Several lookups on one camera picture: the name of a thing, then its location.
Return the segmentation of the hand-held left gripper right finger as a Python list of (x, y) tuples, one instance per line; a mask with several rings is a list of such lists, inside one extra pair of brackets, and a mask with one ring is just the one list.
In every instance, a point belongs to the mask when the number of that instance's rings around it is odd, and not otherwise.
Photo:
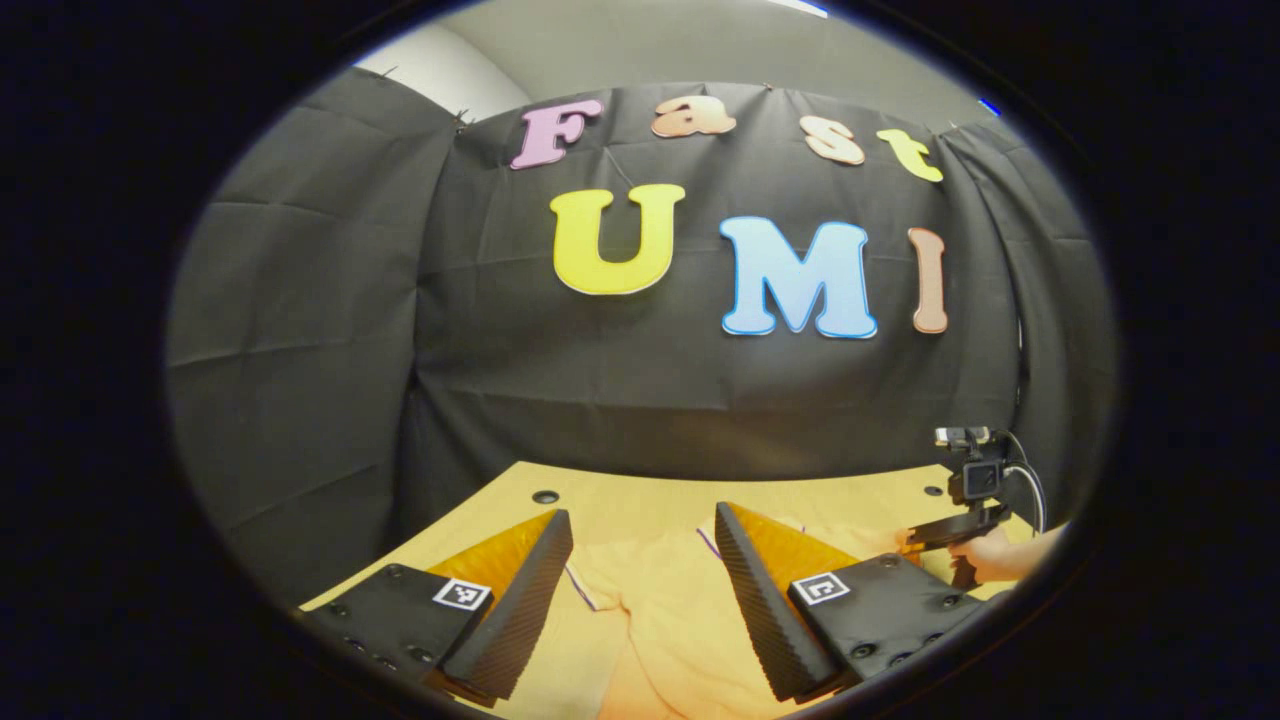
[(987, 606), (901, 553), (855, 559), (739, 503), (716, 505), (714, 541), (780, 701), (805, 703), (888, 673)]

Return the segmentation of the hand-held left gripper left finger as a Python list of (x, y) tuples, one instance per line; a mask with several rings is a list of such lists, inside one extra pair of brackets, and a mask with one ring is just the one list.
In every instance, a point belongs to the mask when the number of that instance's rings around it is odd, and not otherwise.
[(303, 603), (305, 625), (402, 685), (492, 707), (532, 657), (573, 550), (563, 509), (445, 519)]

